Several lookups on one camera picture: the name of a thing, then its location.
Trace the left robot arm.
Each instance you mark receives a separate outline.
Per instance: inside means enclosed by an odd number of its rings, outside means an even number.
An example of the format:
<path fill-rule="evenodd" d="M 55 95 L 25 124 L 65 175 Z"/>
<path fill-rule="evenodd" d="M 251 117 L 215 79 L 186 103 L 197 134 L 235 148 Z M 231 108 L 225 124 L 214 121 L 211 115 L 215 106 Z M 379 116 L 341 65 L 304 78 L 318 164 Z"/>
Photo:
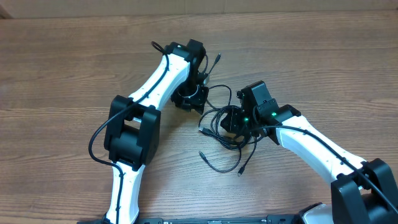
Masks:
<path fill-rule="evenodd" d="M 184 111 L 202 114 L 208 97 L 207 74 L 199 71 L 206 57 L 204 45 L 189 40 L 153 46 L 162 60 L 149 79 L 128 97 L 116 96 L 109 109 L 104 148 L 113 166 L 109 210 L 101 223 L 135 223 L 144 169 L 156 154 L 161 111 L 168 101 Z"/>

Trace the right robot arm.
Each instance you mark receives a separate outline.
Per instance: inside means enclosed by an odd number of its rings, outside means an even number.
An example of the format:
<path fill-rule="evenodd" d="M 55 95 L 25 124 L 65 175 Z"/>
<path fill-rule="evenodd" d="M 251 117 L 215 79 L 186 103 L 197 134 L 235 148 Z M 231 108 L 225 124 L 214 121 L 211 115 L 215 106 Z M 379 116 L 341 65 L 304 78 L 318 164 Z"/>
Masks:
<path fill-rule="evenodd" d="M 291 105 L 279 106 L 263 81 L 237 92 L 240 106 L 221 121 L 229 133 L 269 137 L 307 163 L 329 186 L 331 203 L 301 210 L 294 223 L 397 223 L 397 184 L 391 168 L 367 161 L 317 131 Z"/>

